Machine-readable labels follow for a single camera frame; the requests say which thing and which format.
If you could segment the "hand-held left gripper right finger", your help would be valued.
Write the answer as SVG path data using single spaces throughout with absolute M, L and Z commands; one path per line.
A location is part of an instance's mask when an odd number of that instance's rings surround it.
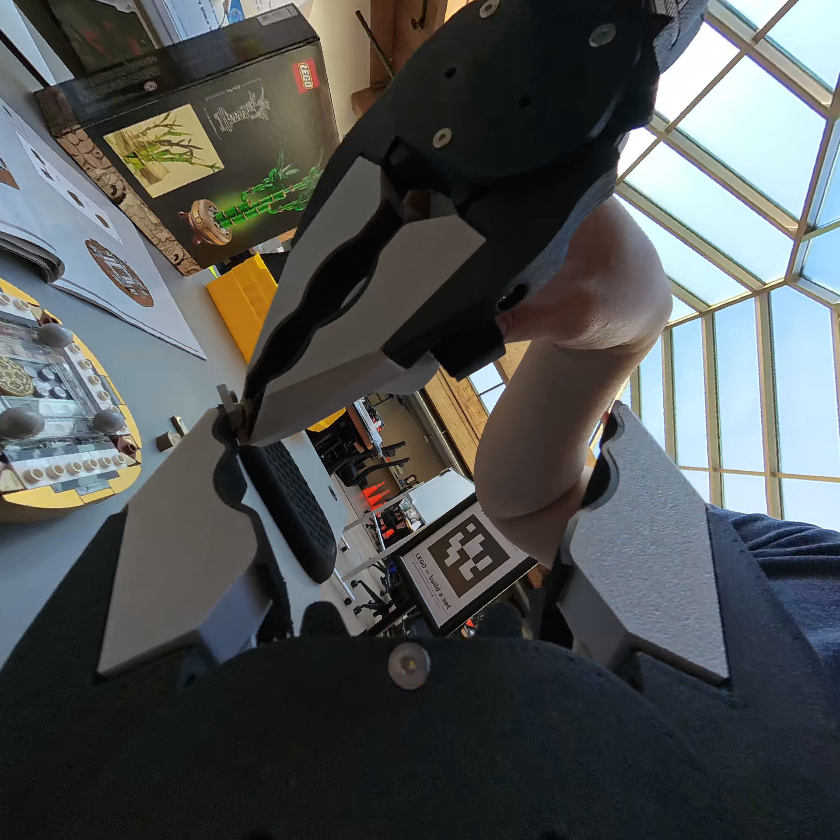
M 618 672 L 635 653 L 729 678 L 707 504 L 634 413 L 615 402 L 560 550 L 558 607 L 575 648 Z

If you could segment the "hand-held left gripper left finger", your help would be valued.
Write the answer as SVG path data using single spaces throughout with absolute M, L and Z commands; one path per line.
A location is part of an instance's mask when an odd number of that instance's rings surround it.
M 277 581 L 277 527 L 210 408 L 126 508 L 98 672 L 244 650 Z

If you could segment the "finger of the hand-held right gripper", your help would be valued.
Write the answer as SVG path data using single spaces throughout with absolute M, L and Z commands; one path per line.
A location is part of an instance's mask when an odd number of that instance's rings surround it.
M 261 404 L 245 399 L 248 442 L 262 445 L 300 432 L 419 366 L 418 360 L 397 361 L 386 343 L 484 243 L 456 216 L 404 224 L 397 215 L 394 238 L 349 310 L 317 332 Z
M 358 158 L 292 247 L 249 364 L 244 399 L 261 404 L 317 332 L 352 306 L 397 232 L 397 193 L 378 164 Z

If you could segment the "round gold white lego build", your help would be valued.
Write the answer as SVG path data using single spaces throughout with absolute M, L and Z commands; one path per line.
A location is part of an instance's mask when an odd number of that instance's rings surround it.
M 141 472 L 128 406 L 99 360 L 36 299 L 1 281 L 1 522 L 62 518 Z

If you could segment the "person's right forearm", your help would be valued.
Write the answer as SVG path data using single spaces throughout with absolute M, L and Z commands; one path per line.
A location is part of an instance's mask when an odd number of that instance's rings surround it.
M 477 450 L 478 502 L 513 545 L 551 568 L 592 476 L 595 427 L 656 343 L 604 348 L 531 341 L 492 410 Z

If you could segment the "black lego set box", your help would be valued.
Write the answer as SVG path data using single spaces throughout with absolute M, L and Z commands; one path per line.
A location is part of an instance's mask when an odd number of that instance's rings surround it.
M 188 277 L 292 238 L 340 141 L 298 5 L 37 91 L 52 137 Z

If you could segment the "lego instruction booklet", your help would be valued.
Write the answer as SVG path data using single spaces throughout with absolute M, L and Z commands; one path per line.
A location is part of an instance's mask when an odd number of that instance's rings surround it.
M 32 259 L 55 288 L 206 358 L 140 231 L 5 101 L 1 157 L 2 246 Z

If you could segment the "person's right hand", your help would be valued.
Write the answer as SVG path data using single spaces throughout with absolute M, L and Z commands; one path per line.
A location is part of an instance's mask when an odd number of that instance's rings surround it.
M 672 307 L 654 244 L 613 196 L 576 229 L 558 272 L 497 326 L 505 343 L 546 341 L 627 374 L 660 338 Z

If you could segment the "black padded wrist rest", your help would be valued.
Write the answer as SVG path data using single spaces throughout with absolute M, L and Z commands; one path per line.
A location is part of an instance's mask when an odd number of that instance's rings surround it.
M 315 583 L 325 583 L 334 571 L 337 542 L 297 462 L 281 442 L 244 446 L 238 453 L 302 569 Z

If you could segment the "black office chair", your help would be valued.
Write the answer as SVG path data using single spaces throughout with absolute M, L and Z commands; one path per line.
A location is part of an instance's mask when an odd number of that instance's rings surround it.
M 334 458 L 324 463 L 331 476 L 336 476 L 345 487 L 365 488 L 368 479 L 381 469 L 401 468 L 409 457 L 394 458 L 397 451 L 406 446 L 406 441 L 388 444 L 381 450 L 373 447 L 365 451 L 353 451 L 341 458 Z
M 365 631 L 365 634 L 373 637 L 387 635 L 404 635 L 398 627 L 402 626 L 406 619 L 416 618 L 420 615 L 417 601 L 401 575 L 388 576 L 383 579 L 384 589 L 380 594 L 374 592 L 370 586 L 362 580 L 352 580 L 351 588 L 364 589 L 369 595 L 365 603 L 358 603 L 353 607 L 353 614 L 359 615 L 363 610 L 371 612 L 376 619 L 373 626 Z

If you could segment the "framed tag sign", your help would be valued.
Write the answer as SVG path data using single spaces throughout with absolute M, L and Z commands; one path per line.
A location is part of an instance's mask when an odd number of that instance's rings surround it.
M 393 557 L 435 637 L 459 631 L 538 564 L 490 522 L 475 494 L 417 531 Z

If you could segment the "white board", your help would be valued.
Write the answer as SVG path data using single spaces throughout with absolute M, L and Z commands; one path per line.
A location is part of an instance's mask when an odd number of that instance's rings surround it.
M 474 483 L 455 469 L 445 469 L 434 478 L 413 486 L 404 499 L 415 519 L 428 525 L 455 508 L 475 491 Z

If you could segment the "skylight window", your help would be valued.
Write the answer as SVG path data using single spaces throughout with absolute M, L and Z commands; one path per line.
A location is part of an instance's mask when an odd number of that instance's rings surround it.
M 674 301 L 622 400 L 707 501 L 834 530 L 838 36 L 838 2 L 710 2 L 617 185 Z

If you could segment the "dark cardboard box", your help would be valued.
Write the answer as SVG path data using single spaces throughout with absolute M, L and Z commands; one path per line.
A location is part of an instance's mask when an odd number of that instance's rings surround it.
M 75 77 L 154 53 L 165 42 L 142 2 L 16 1 Z

